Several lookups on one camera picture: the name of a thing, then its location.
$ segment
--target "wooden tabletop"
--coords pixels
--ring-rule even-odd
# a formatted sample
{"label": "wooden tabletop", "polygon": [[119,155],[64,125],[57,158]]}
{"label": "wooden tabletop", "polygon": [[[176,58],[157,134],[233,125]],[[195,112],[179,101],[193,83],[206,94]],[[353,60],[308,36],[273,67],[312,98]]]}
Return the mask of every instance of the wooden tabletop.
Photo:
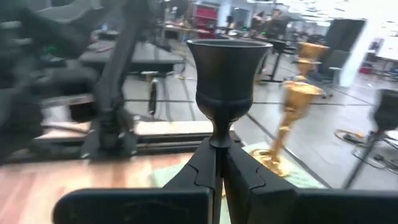
{"label": "wooden tabletop", "polygon": [[[89,130],[89,123],[54,123]],[[140,122],[139,134],[208,133],[209,121]],[[41,138],[80,137],[50,130]],[[153,170],[186,163],[192,153],[139,156],[124,162],[46,162],[0,167],[0,223],[50,224],[52,209],[63,195],[84,188],[152,187]]]}

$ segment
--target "goblet stem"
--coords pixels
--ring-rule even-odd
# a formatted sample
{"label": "goblet stem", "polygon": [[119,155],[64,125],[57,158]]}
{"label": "goblet stem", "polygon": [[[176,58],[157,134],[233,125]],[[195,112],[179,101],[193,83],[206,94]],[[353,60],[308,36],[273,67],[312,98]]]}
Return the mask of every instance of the goblet stem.
{"label": "goblet stem", "polygon": [[283,148],[284,141],[291,131],[291,126],[298,119],[297,112],[286,112],[285,117],[281,124],[279,125],[278,135],[269,150],[270,155],[272,155],[273,161],[277,161],[280,152]]}
{"label": "goblet stem", "polygon": [[232,140],[229,129],[231,129],[232,122],[212,120],[211,123],[213,124],[213,134],[210,136],[209,143],[217,148],[230,147]]}

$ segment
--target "black chair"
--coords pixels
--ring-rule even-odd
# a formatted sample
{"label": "black chair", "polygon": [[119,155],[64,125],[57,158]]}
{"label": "black chair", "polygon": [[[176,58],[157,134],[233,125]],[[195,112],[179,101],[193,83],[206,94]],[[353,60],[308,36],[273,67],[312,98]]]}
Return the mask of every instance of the black chair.
{"label": "black chair", "polygon": [[330,89],[334,85],[338,85],[340,80],[340,71],[343,69],[349,52],[342,50],[334,50],[326,60],[326,63],[322,66],[323,70],[311,72],[308,74],[307,81],[313,85],[320,87],[325,94],[322,98],[332,97]]}

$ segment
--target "green mat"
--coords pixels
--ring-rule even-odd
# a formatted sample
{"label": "green mat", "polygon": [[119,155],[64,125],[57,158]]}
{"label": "green mat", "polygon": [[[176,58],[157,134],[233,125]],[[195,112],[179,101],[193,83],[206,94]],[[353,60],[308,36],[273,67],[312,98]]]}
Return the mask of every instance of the green mat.
{"label": "green mat", "polygon": [[[268,149],[268,145],[265,142],[260,142],[257,144],[252,144],[250,146],[245,146],[243,149],[246,152],[250,152],[253,149]],[[151,179],[156,187],[163,187],[171,178],[173,178],[180,170],[184,164],[179,164],[176,166],[170,166],[164,169],[155,170],[151,174]],[[325,188],[324,185],[315,180],[310,174],[305,172],[302,168],[292,164],[290,175],[285,178],[290,183],[294,184],[300,188]],[[228,205],[226,199],[223,199],[221,203],[221,217],[220,224],[230,224]]]}

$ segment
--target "gold trophy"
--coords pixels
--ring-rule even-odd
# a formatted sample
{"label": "gold trophy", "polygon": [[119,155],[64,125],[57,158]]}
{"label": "gold trophy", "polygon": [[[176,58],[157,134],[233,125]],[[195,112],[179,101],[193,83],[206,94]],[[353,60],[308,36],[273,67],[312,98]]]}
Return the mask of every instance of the gold trophy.
{"label": "gold trophy", "polygon": [[300,71],[299,75],[295,77],[297,81],[305,81],[307,79],[308,72],[314,68],[315,65],[319,65],[319,57],[329,49],[329,47],[302,42],[301,51],[298,54],[297,67]]}
{"label": "gold trophy", "polygon": [[283,104],[285,115],[279,124],[277,138],[269,150],[255,149],[251,151],[251,155],[255,159],[280,177],[285,177],[289,174],[289,162],[280,157],[280,152],[293,123],[305,116],[308,106],[314,97],[323,94],[320,88],[304,82],[287,81],[284,87],[286,88],[285,102]]}

